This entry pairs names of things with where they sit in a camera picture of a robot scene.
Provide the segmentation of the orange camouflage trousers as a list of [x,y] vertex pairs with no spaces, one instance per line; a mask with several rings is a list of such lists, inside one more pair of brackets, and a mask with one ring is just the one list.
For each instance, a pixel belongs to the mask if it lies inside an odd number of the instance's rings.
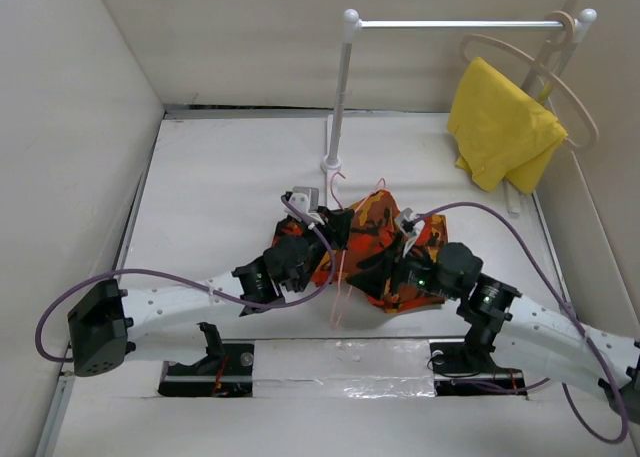
[[[349,208],[355,211],[360,201],[350,205]],[[359,211],[355,211],[348,248],[345,249],[347,254],[344,263],[342,286],[346,285],[349,276],[355,273],[358,262],[373,256],[392,244],[403,245],[405,243],[404,235],[393,221],[399,212],[400,210],[394,197],[387,190],[379,190],[366,200]],[[436,214],[429,217],[424,223],[422,234],[415,245],[428,247],[432,257],[435,258],[439,250],[448,243],[446,217]],[[324,247],[321,247],[320,251],[321,258],[314,265],[310,281],[317,287],[322,286],[325,282],[336,284],[342,250],[334,252],[336,270],[333,276],[329,275],[331,268],[329,254],[327,254]],[[366,298],[371,305],[380,308],[386,313],[408,312],[444,303],[442,297],[440,297],[439,302],[372,302],[367,296]]]

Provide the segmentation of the pink wire hanger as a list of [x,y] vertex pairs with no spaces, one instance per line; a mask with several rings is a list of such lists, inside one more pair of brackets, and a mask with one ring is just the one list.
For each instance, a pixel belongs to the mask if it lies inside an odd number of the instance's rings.
[[[337,197],[337,194],[335,192],[336,190],[336,185],[335,185],[335,179],[336,177],[339,176],[341,179],[345,180],[346,176],[341,172],[341,171],[336,171],[331,178],[329,179],[329,192],[330,192],[330,196],[333,198],[333,200],[338,204],[338,207],[340,210],[344,209],[343,204],[341,203],[341,201],[339,200],[339,198]],[[385,189],[386,188],[386,179],[384,177],[381,177],[377,183],[375,184],[373,190],[366,196],[364,197],[358,204],[357,208],[355,209],[355,211],[359,211],[365,204],[366,200],[372,196],[373,194],[375,194],[376,192],[378,192],[379,190]],[[349,288],[349,290],[347,291],[346,297],[345,297],[345,303],[343,305],[343,307],[341,308],[341,310],[338,310],[338,304],[340,303],[340,300],[342,298],[342,280],[343,280],[343,270],[344,270],[344,263],[345,263],[345,259],[346,259],[346,254],[347,251],[346,250],[342,250],[341,254],[340,254],[340,260],[339,260],[339,266],[338,266],[338,271],[337,271],[337,281],[336,281],[336,285],[337,285],[337,293],[336,296],[334,298],[332,307],[331,307],[331,313],[330,313],[330,318],[329,318],[329,323],[330,323],[330,328],[332,330],[336,330],[341,319],[342,319],[342,315],[344,313],[344,310],[346,309],[347,303],[349,301],[349,298],[351,296],[351,292],[352,292],[352,287]]]

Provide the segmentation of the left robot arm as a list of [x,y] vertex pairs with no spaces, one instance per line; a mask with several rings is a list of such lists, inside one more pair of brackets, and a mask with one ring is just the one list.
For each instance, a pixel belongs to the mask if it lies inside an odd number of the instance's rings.
[[205,281],[158,273],[170,286],[122,289],[115,275],[96,277],[67,315],[73,370],[78,377],[110,372],[127,359],[175,360],[201,373],[216,371],[222,342],[213,323],[224,308],[249,316],[315,298],[337,272],[336,253],[347,246],[354,212],[291,211],[291,232],[259,257]]

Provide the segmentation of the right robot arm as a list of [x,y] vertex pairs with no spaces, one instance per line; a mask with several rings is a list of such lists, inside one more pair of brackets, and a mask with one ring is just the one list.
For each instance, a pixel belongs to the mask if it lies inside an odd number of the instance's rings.
[[639,343],[554,311],[482,271],[461,243],[430,256],[386,249],[359,263],[348,283],[371,297],[409,288],[457,302],[470,326],[462,358],[473,370],[495,364],[576,387],[639,420]]

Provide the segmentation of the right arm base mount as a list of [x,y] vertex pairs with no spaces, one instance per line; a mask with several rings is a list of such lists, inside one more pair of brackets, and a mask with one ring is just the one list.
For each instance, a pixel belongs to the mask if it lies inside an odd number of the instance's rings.
[[431,341],[427,368],[434,374],[438,397],[528,394],[520,370],[497,367],[490,358],[473,357],[460,339]]

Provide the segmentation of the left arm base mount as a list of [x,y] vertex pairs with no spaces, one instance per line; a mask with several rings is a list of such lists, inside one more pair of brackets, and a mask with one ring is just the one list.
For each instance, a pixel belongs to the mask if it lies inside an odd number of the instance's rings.
[[173,398],[244,398],[253,394],[254,341],[224,341],[217,364],[163,364],[158,393]]

